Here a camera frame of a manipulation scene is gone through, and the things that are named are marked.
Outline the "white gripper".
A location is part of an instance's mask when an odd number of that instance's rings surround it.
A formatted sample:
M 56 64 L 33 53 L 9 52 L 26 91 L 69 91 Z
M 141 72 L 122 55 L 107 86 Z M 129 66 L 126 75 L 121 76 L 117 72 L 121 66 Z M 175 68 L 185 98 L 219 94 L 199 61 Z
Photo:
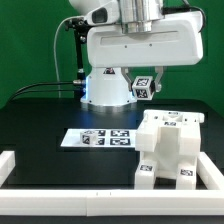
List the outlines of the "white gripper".
M 87 54 L 92 67 L 122 67 L 128 90 L 134 79 L 128 67 L 155 67 L 153 90 L 160 92 L 164 66 L 194 65 L 203 57 L 199 11 L 168 14 L 154 21 L 152 30 L 123 34 L 120 25 L 93 27 L 87 35 Z

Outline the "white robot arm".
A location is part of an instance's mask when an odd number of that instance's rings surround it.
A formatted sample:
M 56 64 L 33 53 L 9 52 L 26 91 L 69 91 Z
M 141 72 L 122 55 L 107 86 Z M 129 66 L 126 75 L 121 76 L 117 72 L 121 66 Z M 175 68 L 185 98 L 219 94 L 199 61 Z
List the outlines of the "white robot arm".
M 204 12 L 164 0 L 69 0 L 87 27 L 85 105 L 122 107 L 161 90 L 166 66 L 194 65 L 203 57 Z

